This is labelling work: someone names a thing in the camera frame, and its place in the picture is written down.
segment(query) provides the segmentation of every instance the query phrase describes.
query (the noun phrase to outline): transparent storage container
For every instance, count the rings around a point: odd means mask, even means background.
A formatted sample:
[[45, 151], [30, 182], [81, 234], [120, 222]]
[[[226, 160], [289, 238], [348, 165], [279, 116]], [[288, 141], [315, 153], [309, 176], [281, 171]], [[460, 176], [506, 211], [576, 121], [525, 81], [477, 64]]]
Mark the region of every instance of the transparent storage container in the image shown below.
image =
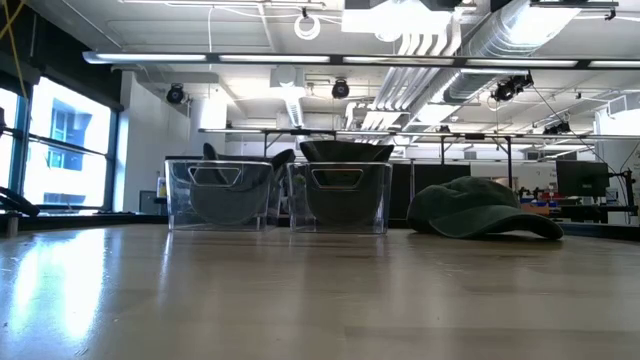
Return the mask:
[[295, 232], [384, 234], [391, 164], [289, 164], [289, 216]]
[[170, 230], [264, 231], [277, 225], [282, 187], [271, 164], [166, 160]]

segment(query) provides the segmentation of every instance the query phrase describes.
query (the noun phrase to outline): yellow cable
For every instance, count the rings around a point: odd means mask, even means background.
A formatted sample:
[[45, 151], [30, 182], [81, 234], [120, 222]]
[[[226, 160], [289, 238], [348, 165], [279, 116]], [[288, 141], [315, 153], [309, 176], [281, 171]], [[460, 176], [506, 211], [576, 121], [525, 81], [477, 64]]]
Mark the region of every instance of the yellow cable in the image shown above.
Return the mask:
[[9, 7], [5, 1], [4, 4], [4, 14], [7, 17], [7, 27], [9, 29], [9, 39], [11, 39], [11, 49], [13, 51], [13, 61], [16, 63], [16, 70], [18, 71], [18, 79], [20, 79], [20, 88], [22, 89], [22, 96], [25, 100], [29, 101], [29, 96], [27, 96], [27, 89], [24, 87], [24, 80], [22, 79], [22, 70], [20, 69], [20, 60], [18, 60], [18, 50], [16, 49], [16, 40], [13, 37], [13, 29], [11, 28], [11, 16], [9, 16]]
[[11, 19], [7, 21], [7, 24], [4, 26], [4, 28], [2, 28], [2, 31], [0, 31], [0, 40], [2, 40], [2, 38], [4, 37], [4, 34], [6, 34], [7, 30], [9, 30], [9, 26], [11, 26], [11, 24], [13, 24], [13, 21], [18, 17], [18, 15], [20, 14], [20, 11], [22, 11], [23, 6], [24, 6], [24, 1], [20, 1], [20, 5], [18, 5], [16, 12], [13, 14]]

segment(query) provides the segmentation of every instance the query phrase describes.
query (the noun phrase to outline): cap visor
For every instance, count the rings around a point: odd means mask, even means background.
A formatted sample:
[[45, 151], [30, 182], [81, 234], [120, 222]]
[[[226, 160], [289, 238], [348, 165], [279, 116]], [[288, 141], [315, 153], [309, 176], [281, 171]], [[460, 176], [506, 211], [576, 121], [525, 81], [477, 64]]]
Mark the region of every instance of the cap visor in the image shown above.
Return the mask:
[[429, 221], [442, 235], [470, 238], [483, 234], [515, 230], [530, 231], [548, 239], [560, 239], [564, 233], [553, 221], [505, 205], [480, 206]]

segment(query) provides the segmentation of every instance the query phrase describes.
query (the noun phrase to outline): ceiling light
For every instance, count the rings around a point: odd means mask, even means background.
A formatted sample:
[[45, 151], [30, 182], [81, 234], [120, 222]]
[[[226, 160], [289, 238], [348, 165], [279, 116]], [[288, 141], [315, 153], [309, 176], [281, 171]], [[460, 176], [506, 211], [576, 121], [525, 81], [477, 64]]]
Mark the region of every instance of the ceiling light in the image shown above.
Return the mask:
[[204, 54], [135, 54], [135, 53], [95, 53], [84, 52], [90, 64], [123, 64], [132, 62], [205, 62]]
[[562, 67], [576, 66], [577, 60], [546, 60], [546, 59], [469, 59], [465, 65], [469, 66], [506, 66], [506, 67]]
[[224, 134], [262, 134], [262, 130], [259, 129], [198, 129], [198, 131]]
[[438, 34], [452, 16], [449, 11], [431, 11], [420, 0], [385, 1], [370, 9], [345, 8], [342, 32]]
[[329, 56], [314, 55], [220, 55], [221, 62], [239, 63], [321, 63], [329, 62]]
[[640, 68], [640, 60], [595, 60], [589, 64], [591, 68]]
[[527, 75], [529, 74], [529, 70], [509, 70], [509, 69], [461, 69], [460, 72], [463, 74], [473, 74], [473, 75]]
[[267, 7], [307, 7], [307, 8], [326, 8], [323, 2], [305, 2], [304, 4], [296, 1], [218, 1], [218, 0], [119, 0], [125, 4], [165, 4], [169, 6], [257, 6], [263, 5]]
[[435, 125], [453, 114], [460, 106], [454, 105], [425, 105], [418, 113], [420, 125]]
[[453, 59], [423, 58], [419, 56], [345, 56], [345, 64], [375, 65], [409, 65], [409, 66], [446, 66], [453, 64]]
[[387, 136], [391, 133], [388, 131], [336, 131], [336, 135], [371, 135], [371, 136]]

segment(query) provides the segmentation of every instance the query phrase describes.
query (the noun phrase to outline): black cable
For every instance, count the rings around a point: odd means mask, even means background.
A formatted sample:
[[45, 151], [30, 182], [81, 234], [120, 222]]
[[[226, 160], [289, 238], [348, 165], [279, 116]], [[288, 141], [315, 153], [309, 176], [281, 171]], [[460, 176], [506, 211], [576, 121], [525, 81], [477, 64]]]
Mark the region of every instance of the black cable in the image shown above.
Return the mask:
[[620, 165], [620, 171], [618, 172], [622, 172], [622, 168], [624, 168], [624, 166], [627, 164], [627, 161], [629, 161], [629, 159], [631, 159], [631, 156], [633, 156], [633, 153], [636, 152], [636, 149], [638, 148], [638, 145], [640, 145], [640, 141], [638, 141], [638, 143], [636, 144], [636, 146], [633, 148], [633, 150], [631, 150], [631, 153], [629, 154], [629, 156], [627, 156], [627, 158], [624, 160], [624, 162], [622, 163], [622, 165]]
[[[544, 96], [542, 96], [542, 94], [540, 94], [540, 92], [538, 91], [538, 89], [536, 89], [536, 87], [534, 85], [531, 85], [531, 87], [533, 88], [533, 90], [535, 90], [536, 94], [538, 94], [538, 96], [540, 97], [540, 99], [542, 99], [542, 101], [545, 103], [545, 105], [547, 105], [547, 107], [549, 108], [549, 110], [551, 110], [551, 112], [553, 112], [553, 115], [555, 115], [558, 120], [560, 120], [561, 122], [564, 122], [564, 119], [560, 117], [560, 115], [558, 115], [558, 113], [553, 110], [553, 108], [551, 107], [551, 105], [549, 105], [549, 103], [547, 102], [547, 100], [544, 98]], [[576, 139], [578, 139], [578, 141], [580, 141], [584, 146], [587, 147], [587, 149], [591, 150], [591, 152], [593, 153], [593, 155], [595, 155], [601, 162], [603, 162], [605, 165], [607, 165], [607, 167], [611, 170], [612, 173], [617, 174], [616, 170], [614, 168], [611, 167], [611, 165], [609, 165], [609, 163], [607, 163], [606, 161], [604, 161], [604, 159], [598, 155], [597, 152], [595, 152], [595, 150], [593, 150], [592, 147], [590, 147], [586, 142], [584, 142], [584, 140], [582, 140], [582, 138], [576, 134], [573, 130], [569, 129], [569, 131], [576, 137]], [[626, 204], [626, 206], [629, 205], [629, 203], [627, 202], [627, 192], [625, 190], [624, 185], [622, 185], [622, 181], [620, 180], [619, 176], [616, 176], [616, 179], [618, 179], [618, 183], [620, 184], [620, 189], [622, 190], [622, 195], [624, 197], [624, 203]]]

